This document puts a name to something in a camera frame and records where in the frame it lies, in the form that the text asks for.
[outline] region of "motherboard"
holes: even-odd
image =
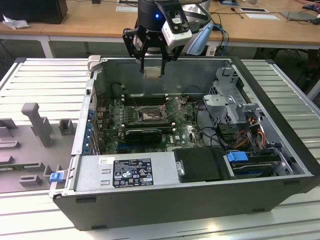
[[[101,152],[152,153],[204,147],[195,122],[197,107],[197,102],[182,96],[167,97],[157,105],[139,98],[114,99],[99,112]]]

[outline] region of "blue drive tab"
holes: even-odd
[[[53,183],[53,182],[63,182],[64,180],[63,180],[63,176],[64,176],[64,174],[62,173],[62,172],[53,172],[53,173],[51,173],[51,175],[50,175],[50,179],[49,179],[49,181],[50,181],[50,183]]]
[[[226,157],[229,162],[248,161],[247,154],[244,151],[231,151],[226,155]]]

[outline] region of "black box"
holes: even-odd
[[[0,15],[28,23],[60,24],[68,11],[66,0],[0,0]]]

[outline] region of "power supply label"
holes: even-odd
[[[151,159],[115,160],[113,186],[115,188],[148,186],[154,184]]]

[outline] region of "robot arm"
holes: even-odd
[[[188,22],[181,4],[193,1],[139,0],[138,19],[135,29],[125,28],[123,41],[130,57],[141,61],[140,72],[144,72],[144,59],[148,51],[162,55],[161,75],[165,74],[166,62],[175,61],[185,44],[197,33],[203,24]],[[141,42],[138,49],[134,39]]]

